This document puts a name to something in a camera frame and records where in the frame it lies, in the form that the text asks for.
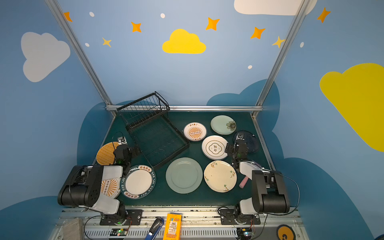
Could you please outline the yellow woven wicker plate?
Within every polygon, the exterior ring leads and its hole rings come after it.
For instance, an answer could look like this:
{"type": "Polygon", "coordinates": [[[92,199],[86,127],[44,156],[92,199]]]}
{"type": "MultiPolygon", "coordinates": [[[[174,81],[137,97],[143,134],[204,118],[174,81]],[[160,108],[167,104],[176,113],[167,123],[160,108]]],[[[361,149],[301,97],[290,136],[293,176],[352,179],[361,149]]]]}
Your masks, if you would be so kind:
{"type": "Polygon", "coordinates": [[[114,151],[118,145],[118,142],[110,142],[103,145],[96,155],[97,163],[102,166],[112,165],[115,161],[114,151]]]}

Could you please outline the white plate orange sunburst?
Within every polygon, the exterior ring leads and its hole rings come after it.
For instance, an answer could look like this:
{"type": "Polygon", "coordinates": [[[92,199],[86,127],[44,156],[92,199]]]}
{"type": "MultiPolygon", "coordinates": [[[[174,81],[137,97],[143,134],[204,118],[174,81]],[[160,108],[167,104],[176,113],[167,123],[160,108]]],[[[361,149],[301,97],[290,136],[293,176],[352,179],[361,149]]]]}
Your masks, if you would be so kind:
{"type": "Polygon", "coordinates": [[[185,126],[184,135],[189,141],[198,142],[207,136],[206,127],[197,122],[189,123],[185,126]]]}

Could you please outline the large plain green plate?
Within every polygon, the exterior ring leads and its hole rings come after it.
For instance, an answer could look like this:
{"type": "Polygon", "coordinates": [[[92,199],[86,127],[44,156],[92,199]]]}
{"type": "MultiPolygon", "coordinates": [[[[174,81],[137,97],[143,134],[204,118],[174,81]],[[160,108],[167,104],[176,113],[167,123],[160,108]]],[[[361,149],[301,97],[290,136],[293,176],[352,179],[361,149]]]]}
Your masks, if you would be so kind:
{"type": "Polygon", "coordinates": [[[168,186],[178,194],[194,192],[203,180],[201,165],[191,158],[174,160],[167,168],[166,181],[168,186]]]}

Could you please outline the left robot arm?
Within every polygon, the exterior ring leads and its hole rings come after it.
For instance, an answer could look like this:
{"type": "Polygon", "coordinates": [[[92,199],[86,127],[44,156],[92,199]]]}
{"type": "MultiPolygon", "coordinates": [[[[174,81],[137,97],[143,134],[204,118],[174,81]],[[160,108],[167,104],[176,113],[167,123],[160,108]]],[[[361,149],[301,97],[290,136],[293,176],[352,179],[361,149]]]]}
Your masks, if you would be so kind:
{"type": "Polygon", "coordinates": [[[124,204],[101,193],[102,182],[120,179],[128,174],[132,159],[140,155],[140,148],[135,145],[118,145],[115,148],[115,160],[109,166],[74,166],[58,194],[58,204],[67,207],[82,207],[102,216],[104,226],[122,226],[127,221],[133,223],[124,204]]]}

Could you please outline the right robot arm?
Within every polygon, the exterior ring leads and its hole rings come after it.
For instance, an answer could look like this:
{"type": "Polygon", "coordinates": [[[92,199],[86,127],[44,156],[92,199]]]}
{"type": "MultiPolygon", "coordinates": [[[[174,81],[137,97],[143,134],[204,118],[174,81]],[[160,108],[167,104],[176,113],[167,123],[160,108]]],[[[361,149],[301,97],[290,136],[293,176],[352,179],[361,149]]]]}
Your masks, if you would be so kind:
{"type": "Polygon", "coordinates": [[[234,209],[234,218],[241,222],[255,214],[286,215],[290,212],[290,200],[279,171],[267,170],[248,159],[245,140],[227,144],[225,152],[232,156],[232,166],[240,174],[252,181],[251,197],[241,200],[234,209]]]}

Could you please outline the dark navy plate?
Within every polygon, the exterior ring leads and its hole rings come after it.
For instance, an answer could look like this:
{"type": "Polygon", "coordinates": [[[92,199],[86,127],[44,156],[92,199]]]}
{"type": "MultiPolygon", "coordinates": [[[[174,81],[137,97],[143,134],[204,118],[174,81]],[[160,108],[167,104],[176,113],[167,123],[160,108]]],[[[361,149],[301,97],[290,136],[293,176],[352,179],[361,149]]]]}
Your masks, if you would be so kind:
{"type": "Polygon", "coordinates": [[[256,135],[254,135],[253,133],[251,133],[249,131],[245,131],[245,130],[237,131],[234,133],[234,136],[233,136],[234,142],[235,142],[236,134],[241,133],[241,132],[243,132],[245,134],[245,141],[247,143],[248,152],[249,153],[256,153],[260,148],[260,141],[256,137],[256,135]]]}

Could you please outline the white plate green lettered rim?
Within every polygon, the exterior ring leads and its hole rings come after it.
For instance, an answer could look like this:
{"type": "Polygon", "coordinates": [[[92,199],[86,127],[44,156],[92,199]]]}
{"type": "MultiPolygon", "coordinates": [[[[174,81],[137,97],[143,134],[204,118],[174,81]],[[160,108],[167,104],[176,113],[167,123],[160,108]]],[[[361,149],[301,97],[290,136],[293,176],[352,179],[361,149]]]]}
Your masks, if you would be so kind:
{"type": "Polygon", "coordinates": [[[125,197],[138,200],[146,197],[155,188],[156,180],[156,173],[151,167],[136,165],[121,178],[120,189],[125,197]]]}

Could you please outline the pale green floral plate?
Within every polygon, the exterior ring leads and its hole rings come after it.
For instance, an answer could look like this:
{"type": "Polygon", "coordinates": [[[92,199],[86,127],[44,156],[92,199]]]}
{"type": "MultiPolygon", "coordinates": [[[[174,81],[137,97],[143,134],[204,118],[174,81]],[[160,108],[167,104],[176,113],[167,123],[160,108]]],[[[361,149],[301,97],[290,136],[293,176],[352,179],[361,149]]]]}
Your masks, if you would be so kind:
{"type": "Polygon", "coordinates": [[[211,120],[211,128],[220,135],[230,135],[237,129],[234,119],[226,115],[219,115],[211,120]]]}

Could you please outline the cream floral plate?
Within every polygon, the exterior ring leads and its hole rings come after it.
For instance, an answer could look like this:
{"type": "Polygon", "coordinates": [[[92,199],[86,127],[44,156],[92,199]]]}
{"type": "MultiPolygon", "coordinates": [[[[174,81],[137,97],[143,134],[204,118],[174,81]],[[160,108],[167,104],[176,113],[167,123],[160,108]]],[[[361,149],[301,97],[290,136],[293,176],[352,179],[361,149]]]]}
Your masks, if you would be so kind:
{"type": "Polygon", "coordinates": [[[215,192],[226,193],[232,190],[237,183],[235,169],[225,161],[213,161],[204,170],[205,182],[215,192]]]}

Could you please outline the sunburst plate at left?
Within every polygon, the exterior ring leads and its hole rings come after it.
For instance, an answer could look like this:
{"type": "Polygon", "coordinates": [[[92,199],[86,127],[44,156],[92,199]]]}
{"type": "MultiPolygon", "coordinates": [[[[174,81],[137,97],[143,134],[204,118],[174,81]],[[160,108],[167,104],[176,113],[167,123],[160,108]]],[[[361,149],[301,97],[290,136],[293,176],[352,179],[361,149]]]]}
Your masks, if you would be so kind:
{"type": "Polygon", "coordinates": [[[102,180],[101,193],[104,195],[116,199],[121,192],[120,178],[102,180]]]}

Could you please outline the orange yellow box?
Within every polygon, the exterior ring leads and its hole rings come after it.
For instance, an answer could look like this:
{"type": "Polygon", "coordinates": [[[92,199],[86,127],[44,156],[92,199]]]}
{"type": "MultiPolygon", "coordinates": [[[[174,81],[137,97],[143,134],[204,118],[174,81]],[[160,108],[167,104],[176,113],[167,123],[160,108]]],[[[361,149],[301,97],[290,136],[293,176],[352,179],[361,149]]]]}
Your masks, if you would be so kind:
{"type": "Polygon", "coordinates": [[[163,240],[180,240],[182,217],[180,214],[167,214],[163,240]]]}

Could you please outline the yellow black tape roll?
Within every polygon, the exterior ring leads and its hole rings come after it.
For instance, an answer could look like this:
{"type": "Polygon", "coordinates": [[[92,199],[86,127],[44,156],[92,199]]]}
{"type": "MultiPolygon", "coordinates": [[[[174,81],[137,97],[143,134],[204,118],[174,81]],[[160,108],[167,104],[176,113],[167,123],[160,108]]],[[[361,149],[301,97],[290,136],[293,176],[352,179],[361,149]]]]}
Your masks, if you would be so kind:
{"type": "Polygon", "coordinates": [[[296,233],[288,225],[280,225],[277,228],[277,237],[279,240],[296,240],[296,233]]]}

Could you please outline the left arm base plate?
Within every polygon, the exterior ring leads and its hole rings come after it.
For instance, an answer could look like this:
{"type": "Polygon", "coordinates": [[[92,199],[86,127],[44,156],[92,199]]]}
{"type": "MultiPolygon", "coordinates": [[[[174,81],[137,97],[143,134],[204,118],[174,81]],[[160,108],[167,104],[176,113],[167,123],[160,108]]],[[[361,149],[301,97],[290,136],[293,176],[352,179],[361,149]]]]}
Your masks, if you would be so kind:
{"type": "Polygon", "coordinates": [[[101,226],[139,226],[142,219],[143,210],[128,209],[114,215],[102,215],[101,226]]]}

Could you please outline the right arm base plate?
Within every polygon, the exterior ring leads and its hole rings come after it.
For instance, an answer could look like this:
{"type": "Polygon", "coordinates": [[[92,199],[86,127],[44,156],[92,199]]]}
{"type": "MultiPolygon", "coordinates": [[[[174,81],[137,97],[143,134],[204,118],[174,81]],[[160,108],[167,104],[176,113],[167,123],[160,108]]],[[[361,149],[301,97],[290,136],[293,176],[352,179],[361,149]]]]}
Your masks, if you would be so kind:
{"type": "Polygon", "coordinates": [[[222,225],[260,225],[261,221],[259,216],[243,215],[237,213],[235,209],[219,208],[218,214],[220,216],[222,225]]]}

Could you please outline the blue black handled tool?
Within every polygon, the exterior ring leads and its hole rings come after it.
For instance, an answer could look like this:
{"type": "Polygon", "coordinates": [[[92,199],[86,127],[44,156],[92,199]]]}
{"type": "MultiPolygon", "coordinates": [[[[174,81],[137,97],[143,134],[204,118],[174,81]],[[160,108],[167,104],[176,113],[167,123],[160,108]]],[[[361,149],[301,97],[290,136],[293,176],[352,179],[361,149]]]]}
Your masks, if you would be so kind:
{"type": "Polygon", "coordinates": [[[145,237],[145,240],[154,240],[164,225],[163,218],[156,218],[154,223],[152,224],[148,234],[145,237]]]}

